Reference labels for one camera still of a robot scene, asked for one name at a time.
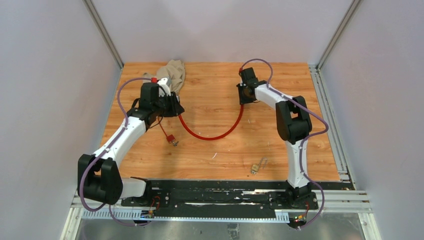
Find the red cable lock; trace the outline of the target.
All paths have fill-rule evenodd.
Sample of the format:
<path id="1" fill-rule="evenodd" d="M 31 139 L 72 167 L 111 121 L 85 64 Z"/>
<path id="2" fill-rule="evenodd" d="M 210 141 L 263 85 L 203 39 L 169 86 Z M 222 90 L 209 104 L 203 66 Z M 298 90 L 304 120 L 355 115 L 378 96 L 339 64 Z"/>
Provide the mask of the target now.
<path id="1" fill-rule="evenodd" d="M 191 136 L 203 141 L 223 139 L 234 132 L 240 124 L 245 106 L 199 106 L 192 107 L 178 118 Z"/>

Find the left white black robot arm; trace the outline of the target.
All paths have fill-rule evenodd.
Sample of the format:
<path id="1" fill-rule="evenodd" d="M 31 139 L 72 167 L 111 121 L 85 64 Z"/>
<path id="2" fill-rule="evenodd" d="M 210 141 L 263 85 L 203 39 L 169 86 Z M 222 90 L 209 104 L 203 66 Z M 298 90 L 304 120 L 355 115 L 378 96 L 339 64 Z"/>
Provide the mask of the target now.
<path id="1" fill-rule="evenodd" d="M 139 177 L 123 178 L 119 166 L 157 118 L 177 117 L 184 111 L 179 97 L 172 91 L 171 80 L 146 80 L 139 98 L 129 110 L 123 111 L 123 122 L 110 139 L 94 153 L 79 158 L 77 193 L 80 199 L 114 205 L 120 199 L 133 197 L 140 206 L 149 206 L 153 201 L 149 181 Z"/>

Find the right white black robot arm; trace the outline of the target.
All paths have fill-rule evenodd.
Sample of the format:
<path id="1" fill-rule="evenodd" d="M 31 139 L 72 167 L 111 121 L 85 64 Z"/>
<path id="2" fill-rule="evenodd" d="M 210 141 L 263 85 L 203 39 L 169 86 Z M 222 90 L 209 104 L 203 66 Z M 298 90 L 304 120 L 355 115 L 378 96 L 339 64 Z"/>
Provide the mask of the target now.
<path id="1" fill-rule="evenodd" d="M 239 70 L 241 82 L 237 84 L 241 105 L 260 101 L 275 110 L 276 129 L 284 141 L 288 156 L 288 188 L 282 196 L 270 197 L 271 205 L 286 205 L 292 209 L 318 208 L 312 183 L 306 177 L 307 137 L 312 131 L 312 122 L 306 111 L 303 96 L 293 97 L 273 88 L 265 80 L 260 81 L 253 68 Z"/>

